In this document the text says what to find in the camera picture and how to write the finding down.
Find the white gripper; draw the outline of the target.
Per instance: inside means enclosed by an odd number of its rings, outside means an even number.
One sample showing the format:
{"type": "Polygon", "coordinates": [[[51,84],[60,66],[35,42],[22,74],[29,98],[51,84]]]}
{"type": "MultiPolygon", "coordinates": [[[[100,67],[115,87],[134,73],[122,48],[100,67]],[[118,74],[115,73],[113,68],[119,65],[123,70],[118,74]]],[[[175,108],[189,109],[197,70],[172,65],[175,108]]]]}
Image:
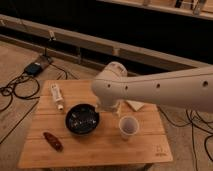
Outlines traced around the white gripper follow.
{"type": "Polygon", "coordinates": [[[113,115],[119,116],[121,113],[121,102],[115,101],[113,104],[108,104],[104,101],[97,100],[96,112],[110,112],[113,115]]]}

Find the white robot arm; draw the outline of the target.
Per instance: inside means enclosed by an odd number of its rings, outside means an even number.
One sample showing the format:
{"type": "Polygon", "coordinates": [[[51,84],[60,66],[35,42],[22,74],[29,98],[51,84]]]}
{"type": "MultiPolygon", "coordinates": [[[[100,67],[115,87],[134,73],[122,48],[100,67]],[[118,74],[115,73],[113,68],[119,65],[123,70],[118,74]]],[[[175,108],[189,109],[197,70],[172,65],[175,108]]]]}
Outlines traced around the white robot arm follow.
{"type": "Polygon", "coordinates": [[[126,68],[110,62],[92,81],[98,107],[113,110],[133,100],[213,113],[213,66],[128,77],[126,68]]]}

